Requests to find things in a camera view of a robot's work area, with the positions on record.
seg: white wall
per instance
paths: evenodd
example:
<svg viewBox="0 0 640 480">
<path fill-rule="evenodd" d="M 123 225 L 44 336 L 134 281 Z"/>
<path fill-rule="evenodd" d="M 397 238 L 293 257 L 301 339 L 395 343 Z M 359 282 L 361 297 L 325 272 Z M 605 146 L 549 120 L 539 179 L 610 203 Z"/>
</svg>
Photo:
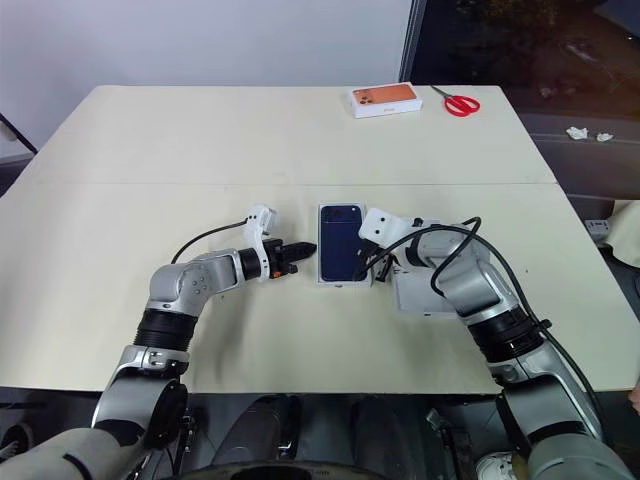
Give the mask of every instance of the white wall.
<svg viewBox="0 0 640 480">
<path fill-rule="evenodd" d="M 100 84 L 397 81 L 411 0 L 0 0 L 0 110 L 41 147 Z"/>
</svg>

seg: black cable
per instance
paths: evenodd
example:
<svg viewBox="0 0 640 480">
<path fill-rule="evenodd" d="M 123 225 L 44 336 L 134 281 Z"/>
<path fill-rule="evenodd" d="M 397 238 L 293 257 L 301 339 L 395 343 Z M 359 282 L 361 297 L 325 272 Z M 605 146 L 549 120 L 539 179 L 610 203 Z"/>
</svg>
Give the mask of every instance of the black cable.
<svg viewBox="0 0 640 480">
<path fill-rule="evenodd" d="M 471 238 L 471 239 L 474 239 L 474 240 L 477 240 L 478 242 L 480 242 L 482 245 L 484 245 L 496 257 L 496 259 L 498 260 L 500 265 L 502 265 L 502 268 L 504 268 L 505 272 L 507 273 L 507 276 L 509 277 L 509 280 L 511 281 L 511 284 L 513 285 L 513 288 L 516 291 L 516 294 L 518 295 L 518 298 L 520 299 L 520 304 L 522 305 L 522 308 L 524 309 L 524 311 L 527 313 L 527 315 L 529 317 L 531 317 L 533 322 L 538 327 L 540 333 L 542 333 L 542 335 L 547 340 L 549 340 L 549 343 L 551 343 L 551 345 L 553 345 L 553 347 L 558 351 L 558 353 L 566 360 L 567 364 L 575 372 L 576 376 L 578 377 L 578 379 L 582 383 L 582 386 L 584 387 L 584 389 L 585 389 L 585 391 L 587 393 L 587 396 L 589 397 L 589 400 L 593 404 L 593 408 L 595 410 L 596 416 L 598 417 L 598 421 L 600 422 L 600 426 L 602 428 L 603 441 L 607 446 L 613 448 L 613 441 L 612 441 L 611 436 L 608 433 L 607 429 L 605 428 L 604 411 L 602 409 L 602 405 L 600 404 L 600 400 L 598 400 L 598 397 L 596 396 L 596 393 L 593 390 L 593 387 L 591 386 L 591 383 L 587 379 L 586 375 L 580 369 L 580 367 L 575 362 L 573 357 L 571 357 L 569 352 L 567 352 L 567 350 L 562 346 L 562 344 L 551 334 L 551 332 L 549 332 L 547 326 L 543 322 L 541 322 L 540 319 L 538 319 L 538 317 L 534 313 L 533 309 L 531 308 L 531 305 L 529 304 L 529 301 L 527 300 L 527 296 L 525 295 L 524 290 L 522 289 L 522 286 L 520 285 L 520 282 L 518 281 L 518 279 L 516 277 L 516 274 L 514 273 L 514 271 L 511 268 L 511 266 L 509 265 L 509 262 L 507 262 L 507 260 L 502 256 L 502 254 L 498 251 L 498 249 L 496 247 L 494 247 L 491 243 L 489 243 L 487 240 L 482 238 L 480 235 L 476 234 L 473 230 L 470 231 L 470 230 L 466 230 L 466 229 L 461 228 L 461 227 L 454 227 L 454 226 L 450 226 L 450 225 L 432 225 L 432 226 L 427 227 L 427 228 L 421 228 L 420 230 L 416 230 L 415 232 L 411 232 L 410 234 L 405 235 L 400 240 L 394 242 L 393 244 L 389 245 L 387 248 L 385 248 L 385 249 L 381 250 L 380 252 L 378 252 L 378 254 L 373 258 L 373 260 L 371 260 L 364 267 L 363 271 L 366 272 L 367 270 L 372 268 L 376 263 L 378 263 L 380 260 L 382 260 L 385 256 L 387 256 L 395 248 L 399 247 L 403 243 L 408 242 L 409 240 L 412 240 L 415 237 L 424 235 L 425 233 L 437 232 L 437 231 L 442 231 L 442 230 L 450 231 L 450 232 L 463 233 L 463 234 L 467 235 L 468 238 Z M 460 253 L 460 251 L 457 251 L 457 252 L 454 251 L 451 255 L 449 255 L 449 257 L 447 257 L 446 260 L 448 260 L 450 257 L 453 257 L 454 254 L 458 255 L 459 253 Z"/>
<path fill-rule="evenodd" d="M 7 126 L 7 128 L 11 130 L 11 133 L 13 133 L 16 136 L 16 138 L 20 140 L 20 143 L 22 143 L 25 147 L 27 147 L 31 151 L 31 153 L 33 153 L 34 155 L 38 154 L 38 149 L 34 147 L 33 144 L 29 140 L 27 140 L 27 137 L 22 135 L 22 132 L 20 132 L 20 130 L 18 130 L 13 125 L 13 123 L 7 120 L 7 117 L 2 115 L 2 113 L 0 113 L 0 122 L 4 123 Z"/>
<path fill-rule="evenodd" d="M 176 464 L 173 461 L 173 455 L 171 455 L 171 450 L 169 450 L 169 447 L 165 448 L 165 451 L 167 452 L 167 455 L 169 456 L 169 463 L 171 464 L 171 475 L 177 475 L 178 472 L 176 472 Z"/>
<path fill-rule="evenodd" d="M 187 243 L 185 243 L 182 247 L 180 247 L 180 250 L 178 250 L 176 252 L 176 254 L 173 256 L 173 258 L 171 259 L 171 263 L 176 263 L 178 261 L 178 258 L 180 258 L 180 255 L 182 255 L 187 248 L 189 248 L 191 245 L 196 243 L 201 238 L 204 238 L 204 237 L 206 237 L 208 235 L 212 235 L 214 233 L 222 232 L 223 230 L 229 230 L 230 228 L 241 227 L 242 225 L 244 225 L 246 223 L 247 223 L 247 219 L 245 218 L 241 222 L 232 223 L 231 225 L 225 225 L 224 227 L 214 228 L 213 230 L 209 230 L 208 232 L 201 233 L 197 237 L 193 237 L 191 240 L 189 240 Z"/>
<path fill-rule="evenodd" d="M 436 280 L 438 280 L 438 277 L 440 276 L 442 271 L 445 268 L 447 268 L 447 266 L 451 262 L 453 262 L 458 255 L 460 255 L 460 252 L 462 252 L 462 250 L 467 248 L 467 245 L 469 245 L 469 243 L 471 243 L 471 240 L 473 240 L 473 237 L 475 236 L 475 234 L 478 233 L 478 230 L 480 230 L 480 225 L 482 225 L 482 219 L 480 217 L 473 217 L 465 222 L 462 222 L 463 225 L 469 225 L 470 223 L 473 223 L 473 228 L 471 229 L 471 233 L 469 235 L 465 235 L 464 240 L 462 241 L 462 243 L 460 243 L 460 245 L 458 245 L 458 248 L 456 248 L 453 252 L 451 252 L 451 254 L 444 259 L 444 262 L 438 265 L 438 268 L 435 269 L 435 271 L 433 272 L 433 275 L 431 275 L 431 288 L 434 292 L 436 292 L 442 298 L 444 298 L 444 292 L 438 288 L 438 285 L 436 284 Z"/>
</svg>

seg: crumpled tissue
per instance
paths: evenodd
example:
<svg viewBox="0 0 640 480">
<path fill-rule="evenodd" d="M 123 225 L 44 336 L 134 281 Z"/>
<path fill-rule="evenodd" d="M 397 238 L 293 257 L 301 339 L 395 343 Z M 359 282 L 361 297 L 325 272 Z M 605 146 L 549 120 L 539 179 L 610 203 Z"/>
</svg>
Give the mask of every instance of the crumpled tissue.
<svg viewBox="0 0 640 480">
<path fill-rule="evenodd" d="M 584 140 L 589 136 L 589 130 L 586 128 L 569 127 L 567 128 L 567 134 L 574 140 Z"/>
</svg>

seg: red scissors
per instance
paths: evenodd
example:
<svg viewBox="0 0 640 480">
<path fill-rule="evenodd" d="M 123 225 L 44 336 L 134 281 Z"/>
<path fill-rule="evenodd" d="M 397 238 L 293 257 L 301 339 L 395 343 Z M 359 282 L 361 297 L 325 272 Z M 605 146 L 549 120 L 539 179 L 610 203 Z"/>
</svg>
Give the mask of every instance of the red scissors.
<svg viewBox="0 0 640 480">
<path fill-rule="evenodd" d="M 444 108 L 446 108 L 447 112 L 451 115 L 466 117 L 480 110 L 480 102 L 473 98 L 451 95 L 434 86 L 431 86 L 431 88 L 444 97 Z"/>
</svg>

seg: phone box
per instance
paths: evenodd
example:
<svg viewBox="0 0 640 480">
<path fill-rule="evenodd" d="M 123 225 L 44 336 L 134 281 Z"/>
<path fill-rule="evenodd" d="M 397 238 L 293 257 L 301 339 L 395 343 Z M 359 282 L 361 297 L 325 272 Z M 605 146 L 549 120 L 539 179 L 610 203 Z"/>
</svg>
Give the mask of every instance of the phone box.
<svg viewBox="0 0 640 480">
<path fill-rule="evenodd" d="M 356 88 L 349 90 L 348 96 L 356 118 L 414 112 L 422 108 L 422 98 L 411 82 Z"/>
<path fill-rule="evenodd" d="M 360 281 L 326 281 L 322 278 L 320 265 L 322 262 L 322 217 L 320 212 L 323 207 L 330 206 L 341 206 L 341 205 L 354 205 L 355 207 L 360 209 L 361 221 L 364 221 L 365 217 L 365 209 L 364 205 L 357 202 L 329 202 L 329 203 L 321 203 L 318 205 L 318 253 L 316 254 L 316 267 L 317 267 L 317 281 L 319 285 L 327 286 L 327 287 L 370 287 L 373 283 L 373 272 L 369 270 L 367 272 L 367 276 Z"/>
</svg>

